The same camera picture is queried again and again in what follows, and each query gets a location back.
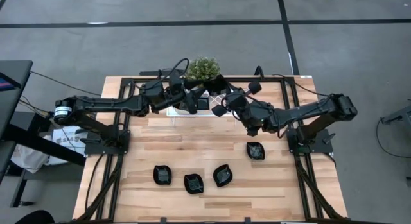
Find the white bag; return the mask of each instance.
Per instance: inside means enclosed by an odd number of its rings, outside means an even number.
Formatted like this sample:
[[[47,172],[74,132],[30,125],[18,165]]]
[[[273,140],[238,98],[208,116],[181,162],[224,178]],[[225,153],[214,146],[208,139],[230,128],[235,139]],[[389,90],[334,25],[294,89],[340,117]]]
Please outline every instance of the white bag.
[[[44,139],[51,141],[51,136],[47,135]],[[49,155],[40,151],[17,144],[12,155],[14,164],[26,169],[30,173],[37,172],[44,163],[47,162]]]

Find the white label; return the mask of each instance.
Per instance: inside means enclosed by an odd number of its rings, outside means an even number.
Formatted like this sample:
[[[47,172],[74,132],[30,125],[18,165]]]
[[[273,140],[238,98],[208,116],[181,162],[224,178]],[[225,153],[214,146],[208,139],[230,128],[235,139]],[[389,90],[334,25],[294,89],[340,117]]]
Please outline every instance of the white label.
[[[60,107],[57,107],[57,108],[55,109],[55,112],[58,112],[58,111],[68,111],[68,112],[71,112],[71,108],[70,108],[70,107],[66,107],[66,106],[60,106]]]
[[[68,115],[68,111],[57,111],[54,113],[54,116],[58,116],[58,115]]]

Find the desk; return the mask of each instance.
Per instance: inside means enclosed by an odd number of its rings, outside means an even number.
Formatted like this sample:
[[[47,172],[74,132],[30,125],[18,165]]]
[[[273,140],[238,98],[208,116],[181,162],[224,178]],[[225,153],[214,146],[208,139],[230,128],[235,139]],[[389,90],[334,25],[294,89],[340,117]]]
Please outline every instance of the desk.
[[[312,78],[296,76],[295,81],[315,90]],[[120,83],[119,76],[106,77],[103,97],[117,98]],[[247,82],[232,83],[243,88],[248,85]],[[261,86],[256,99],[284,108],[279,83],[261,82]],[[301,105],[317,101],[316,95],[305,90],[297,88],[297,93]],[[290,90],[288,98],[293,106]],[[98,121],[106,125],[112,124],[113,118],[112,113],[97,115]],[[165,110],[144,118],[131,117],[129,129],[132,140],[124,156],[114,221],[159,222],[160,217],[167,217],[168,221],[244,221],[244,217],[251,217],[252,221],[304,220],[294,158],[288,151],[286,138],[278,139],[277,135],[262,132],[249,137],[242,125],[234,125],[233,117],[179,117],[173,126]],[[251,161],[245,151],[247,141],[261,142],[266,159]],[[346,216],[334,163],[323,154],[311,154],[311,157],[318,188],[335,210]],[[84,212],[85,195],[97,158],[91,156],[86,160],[73,218]],[[88,205],[100,191],[105,158],[97,167]],[[159,186],[153,181],[154,166],[162,164],[172,170],[170,186]],[[230,166],[234,178],[226,187],[217,188],[213,171],[222,164]],[[203,178],[203,194],[190,195],[185,191],[183,177],[191,173]],[[314,217],[308,188],[307,194]],[[109,192],[103,218],[107,217],[110,198]]]

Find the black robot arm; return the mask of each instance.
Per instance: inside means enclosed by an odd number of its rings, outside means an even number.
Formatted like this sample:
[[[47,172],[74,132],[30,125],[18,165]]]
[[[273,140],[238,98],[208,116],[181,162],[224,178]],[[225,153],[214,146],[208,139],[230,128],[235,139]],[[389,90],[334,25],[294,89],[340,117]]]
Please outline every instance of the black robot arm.
[[[350,98],[343,94],[330,94],[320,101],[285,110],[274,108],[270,103],[249,96],[261,89],[258,82],[250,83],[248,92],[233,86],[231,89],[231,93],[223,98],[221,105],[213,108],[213,112],[216,116],[234,112],[250,136],[257,135],[260,129],[263,132],[276,133],[296,121],[319,116],[311,124],[297,128],[299,141],[308,144],[319,131],[335,121],[350,121],[357,115]]]
[[[137,86],[130,82],[131,95]],[[114,125],[105,125],[91,118],[94,112],[124,112],[131,116],[145,117],[150,108],[158,114],[160,110],[174,106],[196,114],[199,109],[209,109],[208,99],[200,98],[208,90],[211,94],[219,94],[227,88],[223,76],[217,76],[208,81],[187,80],[175,72],[170,74],[168,87],[164,88],[162,79],[152,80],[139,88],[139,95],[125,99],[88,98],[73,96],[56,101],[55,123],[63,126],[76,125],[83,130],[98,134],[104,145],[123,145],[120,139],[122,131]]]

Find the potted plant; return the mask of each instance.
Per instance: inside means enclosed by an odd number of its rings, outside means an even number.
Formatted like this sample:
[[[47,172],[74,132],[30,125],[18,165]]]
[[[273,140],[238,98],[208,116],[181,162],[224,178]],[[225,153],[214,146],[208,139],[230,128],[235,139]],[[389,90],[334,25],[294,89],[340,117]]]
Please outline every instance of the potted plant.
[[[215,58],[197,57],[188,66],[186,77],[192,80],[207,80],[220,74]]]
[[[220,66],[215,58],[197,57],[188,67],[186,78],[192,80],[208,80],[220,74]],[[223,91],[206,91],[202,98],[209,98],[210,107],[219,105],[221,99],[225,96]]]

